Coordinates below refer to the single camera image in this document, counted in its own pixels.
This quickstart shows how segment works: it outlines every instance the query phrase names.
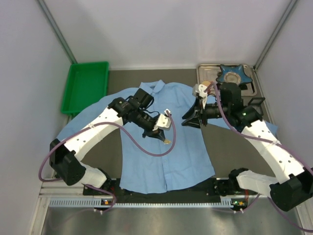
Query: stainless steel tray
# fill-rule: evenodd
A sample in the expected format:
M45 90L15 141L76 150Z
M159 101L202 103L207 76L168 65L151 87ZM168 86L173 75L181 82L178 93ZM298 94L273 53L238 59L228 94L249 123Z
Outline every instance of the stainless steel tray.
M242 96L255 96L257 94L255 86L255 74L253 69L249 65L243 65L245 74L252 78L252 84L247 84L247 90L241 91ZM221 74L220 65L199 65L197 67L197 81L202 83L203 81L215 81L216 78Z

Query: zip tie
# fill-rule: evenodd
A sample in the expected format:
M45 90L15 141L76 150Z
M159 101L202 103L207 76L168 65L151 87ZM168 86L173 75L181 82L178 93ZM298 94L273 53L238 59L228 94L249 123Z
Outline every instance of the zip tie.
M87 126L90 127L90 129L95 128L95 126L92 123L89 123Z
M94 124L93 123L89 123L87 126L95 133L95 136L96 136L98 142L100 142L102 139L99 137L99 133L95 129L96 127L94 126Z
M260 155L263 155L263 153L270 147L272 147L273 145L277 145L279 142L279 140L275 140L272 141L272 143L268 144L262 151L260 151Z

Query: white backdrop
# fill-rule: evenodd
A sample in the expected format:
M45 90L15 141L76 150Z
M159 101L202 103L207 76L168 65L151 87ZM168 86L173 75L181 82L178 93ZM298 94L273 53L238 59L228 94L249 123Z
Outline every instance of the white backdrop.
M289 0L45 0L78 62L254 65Z
M34 0L0 1L0 234L25 235L70 62ZM51 176L48 167L44 176Z
M313 166L313 1L301 0L259 70L282 143Z

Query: metal floor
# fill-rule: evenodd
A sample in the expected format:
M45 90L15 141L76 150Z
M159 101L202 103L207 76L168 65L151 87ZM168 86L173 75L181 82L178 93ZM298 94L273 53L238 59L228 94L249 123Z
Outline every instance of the metal floor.
M138 87L141 82L162 79L165 83L179 82L193 86L197 82L196 70L124 70L111 71L108 94L129 87ZM244 138L216 126L202 129L204 142L217 177L227 177L235 168L246 167L256 173L273 176L267 163ZM122 170L122 148L119 130L99 142L84 158L84 163L100 167L111 177L119 178ZM298 235L301 231L289 225L272 207L268 199L261 198L244 214L228 214L213 209L114 209L100 216L83 212L58 230L48 224L51 218L55 226L77 208L49 208L43 235L242 235L275 234ZM287 213L298 222L296 210Z
M78 208L49 208L47 219L56 229ZM296 222L297 214L288 216ZM102 216L86 211L57 230L45 222L42 235L301 235L289 225L267 198L261 198L244 214L213 209L116 208Z

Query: green plastic tray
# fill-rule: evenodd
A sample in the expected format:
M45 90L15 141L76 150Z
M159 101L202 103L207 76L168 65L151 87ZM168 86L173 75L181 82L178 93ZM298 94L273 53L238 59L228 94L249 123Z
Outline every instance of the green plastic tray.
M73 64L69 68L61 112L70 116L98 102L107 94L109 63Z

